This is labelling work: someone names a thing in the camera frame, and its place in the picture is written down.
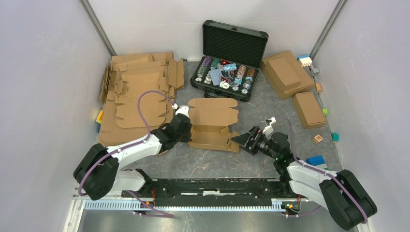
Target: blue block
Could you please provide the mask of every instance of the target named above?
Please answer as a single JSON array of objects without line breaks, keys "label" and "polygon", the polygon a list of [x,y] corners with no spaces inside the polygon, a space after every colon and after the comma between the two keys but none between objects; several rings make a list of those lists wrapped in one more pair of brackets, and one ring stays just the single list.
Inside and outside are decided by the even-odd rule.
[{"label": "blue block", "polygon": [[306,58],[306,57],[310,57],[310,56],[309,55],[301,55],[301,56],[297,57],[297,60],[300,60],[300,59],[303,59],[303,58]]},{"label": "blue block", "polygon": [[318,166],[324,163],[324,159],[322,156],[314,156],[306,159],[306,163],[313,165],[313,166]]},{"label": "blue block", "polygon": [[339,134],[338,133],[332,132],[330,134],[332,136],[333,142],[339,142]]}]

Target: gray floor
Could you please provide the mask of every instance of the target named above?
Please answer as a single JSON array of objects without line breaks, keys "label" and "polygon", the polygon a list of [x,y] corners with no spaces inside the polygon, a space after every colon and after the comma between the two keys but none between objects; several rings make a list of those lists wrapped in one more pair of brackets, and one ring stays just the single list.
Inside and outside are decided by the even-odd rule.
[{"label": "gray floor", "polygon": [[[199,62],[185,62],[185,86],[176,93],[178,105],[204,96],[203,90],[196,89],[189,83],[198,64]],[[295,113],[292,99],[281,101],[262,72],[259,72],[254,88],[249,102],[238,103],[240,123],[232,125],[231,131],[242,134],[254,125],[262,127],[261,122],[272,116],[287,117],[293,124],[293,150],[297,156],[305,160],[322,155],[330,170],[341,171],[328,126],[304,130]],[[276,123],[274,130],[289,134],[289,126],[285,121]],[[323,137],[319,144],[311,140],[317,134]],[[164,155],[147,157],[125,168],[141,168],[151,178],[278,177],[273,167],[273,159],[263,154],[252,156],[245,151],[234,153],[193,149],[187,144],[177,144]]]},{"label": "gray floor", "polygon": [[[204,92],[193,88],[189,78],[198,62],[185,62],[185,87],[177,92],[176,102],[187,104],[192,98],[203,97]],[[272,116],[287,117],[295,133],[298,157],[306,159],[322,155],[330,170],[340,171],[336,148],[331,141],[328,126],[304,130],[294,111],[292,100],[279,100],[262,72],[258,77],[253,96],[249,102],[239,102],[240,124],[232,125],[231,131],[245,133],[254,125],[262,126],[262,120]],[[286,122],[278,122],[274,129],[289,134]],[[320,134],[324,140],[314,144],[311,140]],[[147,157],[125,168],[141,168],[152,178],[205,178],[205,177],[277,177],[273,160],[263,154],[252,156],[245,151],[239,153],[189,148],[177,144],[164,155]],[[315,203],[303,203],[302,212],[309,212]],[[82,232],[128,232],[128,231],[299,231],[328,232],[344,231],[331,219],[325,209],[296,219],[285,219],[272,212],[172,212],[175,218],[140,218],[128,211],[86,210],[79,231]]]}]

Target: poker chip case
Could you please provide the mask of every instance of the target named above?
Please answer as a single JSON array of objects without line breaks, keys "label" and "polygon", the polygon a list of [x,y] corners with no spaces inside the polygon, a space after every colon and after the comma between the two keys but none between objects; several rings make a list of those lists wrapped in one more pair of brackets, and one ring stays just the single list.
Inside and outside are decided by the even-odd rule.
[{"label": "poker chip case", "polygon": [[[212,20],[202,24],[202,32],[204,56],[190,79],[191,85],[203,89],[205,97],[212,97],[209,93],[213,93],[249,101],[268,34]],[[222,74],[221,81],[218,79],[219,74]]]}]

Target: black linear rail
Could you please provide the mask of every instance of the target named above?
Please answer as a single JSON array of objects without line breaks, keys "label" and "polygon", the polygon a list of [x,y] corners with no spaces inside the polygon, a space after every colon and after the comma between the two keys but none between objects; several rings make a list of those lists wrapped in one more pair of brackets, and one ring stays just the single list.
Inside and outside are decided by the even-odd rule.
[{"label": "black linear rail", "polygon": [[[297,194],[283,193],[283,187],[277,178],[146,180],[144,187],[135,193],[138,197],[150,198],[155,189],[156,206],[271,206],[272,198],[298,197]],[[204,191],[230,195],[204,196]],[[122,197],[131,195],[123,191]]]}]

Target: small cardboard box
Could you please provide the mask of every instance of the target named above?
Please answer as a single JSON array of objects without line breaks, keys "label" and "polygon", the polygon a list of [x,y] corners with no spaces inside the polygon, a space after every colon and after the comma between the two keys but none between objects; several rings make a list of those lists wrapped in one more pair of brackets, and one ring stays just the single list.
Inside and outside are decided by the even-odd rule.
[{"label": "small cardboard box", "polygon": [[326,124],[326,118],[312,92],[295,94],[293,105],[304,129],[319,128]]},{"label": "small cardboard box", "polygon": [[[279,83],[283,78],[277,76],[275,72],[272,72],[267,68],[270,60],[275,60],[278,58],[284,58],[288,62],[288,68],[290,67],[293,72],[298,76],[300,83],[288,90],[282,90],[279,87]],[[272,88],[278,94],[281,100],[287,99],[295,95],[296,93],[302,93],[311,91],[315,86],[315,82],[308,75],[308,73],[300,66],[299,62],[296,60],[291,51],[282,52],[271,57],[266,57],[262,59],[261,70],[265,74],[266,79],[269,81]]]},{"label": "small cardboard box", "polygon": [[196,98],[188,105],[192,123],[189,146],[209,150],[239,152],[239,144],[231,138],[239,133],[229,132],[229,125],[238,121],[238,102],[229,98]]},{"label": "small cardboard box", "polygon": [[269,60],[266,69],[275,74],[275,83],[280,90],[286,91],[300,84],[298,75],[294,72],[285,57]]}]

